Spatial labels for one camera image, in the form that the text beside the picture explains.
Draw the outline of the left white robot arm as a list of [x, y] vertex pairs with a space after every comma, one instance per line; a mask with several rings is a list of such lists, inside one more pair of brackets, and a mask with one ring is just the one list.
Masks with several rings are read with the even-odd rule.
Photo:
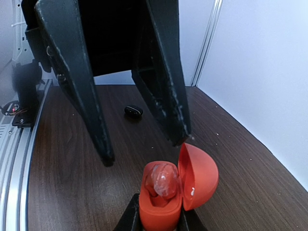
[[176, 0], [14, 0], [13, 89], [19, 127], [32, 127], [43, 72], [53, 72], [107, 167], [115, 155], [94, 78], [131, 71], [174, 146], [191, 133]]

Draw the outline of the red earbud charging case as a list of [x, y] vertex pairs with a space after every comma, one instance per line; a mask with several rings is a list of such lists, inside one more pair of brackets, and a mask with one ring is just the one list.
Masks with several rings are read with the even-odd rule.
[[[151, 172], [156, 164], [172, 164], [178, 171], [177, 194], [164, 199], [155, 194]], [[203, 150], [188, 143], [181, 146], [178, 163], [152, 161], [144, 167], [139, 195], [141, 223], [146, 231], [173, 231], [179, 225], [182, 208], [186, 211], [205, 204], [218, 186], [218, 167]]]

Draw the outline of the black earbud charging case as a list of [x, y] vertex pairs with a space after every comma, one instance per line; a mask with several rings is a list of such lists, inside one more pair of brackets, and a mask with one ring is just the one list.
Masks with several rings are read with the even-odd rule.
[[124, 112], [129, 116], [142, 116], [143, 110], [135, 105], [127, 105], [124, 108]]

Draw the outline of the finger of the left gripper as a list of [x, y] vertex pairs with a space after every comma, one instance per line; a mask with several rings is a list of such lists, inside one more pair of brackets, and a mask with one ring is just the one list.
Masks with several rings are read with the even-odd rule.
[[191, 134], [180, 60], [179, 2], [141, 0], [132, 79], [160, 129], [173, 146]]
[[78, 1], [39, 0], [35, 12], [59, 86], [82, 116], [106, 167], [115, 155], [95, 87]]

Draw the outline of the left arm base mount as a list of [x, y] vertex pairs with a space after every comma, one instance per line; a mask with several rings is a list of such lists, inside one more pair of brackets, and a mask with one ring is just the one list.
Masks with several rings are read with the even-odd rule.
[[34, 126], [44, 96], [44, 91], [37, 89], [40, 83], [45, 82], [42, 80], [42, 69], [38, 61], [33, 60], [29, 64], [17, 64], [13, 67], [13, 89], [17, 92], [18, 100], [0, 108], [2, 115], [14, 117], [13, 126]]

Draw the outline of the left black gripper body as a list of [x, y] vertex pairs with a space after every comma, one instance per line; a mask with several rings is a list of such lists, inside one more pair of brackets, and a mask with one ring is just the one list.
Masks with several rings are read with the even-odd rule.
[[145, 83], [153, 82], [150, 46], [141, 40], [141, 32], [154, 36], [146, 1], [80, 0], [78, 4], [93, 74], [132, 70], [139, 54], [139, 75]]

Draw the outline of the aluminium front rail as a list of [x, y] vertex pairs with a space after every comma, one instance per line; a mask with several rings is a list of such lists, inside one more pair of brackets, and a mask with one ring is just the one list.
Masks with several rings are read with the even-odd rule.
[[38, 115], [31, 128], [12, 125], [12, 116], [0, 116], [0, 229], [2, 231], [28, 230], [28, 182], [32, 153], [39, 120], [46, 96], [52, 85], [44, 80], [38, 89], [43, 98]]

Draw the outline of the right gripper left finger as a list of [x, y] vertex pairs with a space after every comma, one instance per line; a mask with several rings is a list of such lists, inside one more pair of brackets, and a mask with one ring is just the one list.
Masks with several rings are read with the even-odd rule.
[[135, 193], [115, 227], [115, 231], [142, 231], [139, 212], [139, 193]]

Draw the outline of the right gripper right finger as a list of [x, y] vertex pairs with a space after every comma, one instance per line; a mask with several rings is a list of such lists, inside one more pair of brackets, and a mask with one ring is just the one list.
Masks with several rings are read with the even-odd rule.
[[207, 228], [204, 226], [194, 209], [186, 211], [182, 208], [179, 219], [179, 230], [207, 231]]

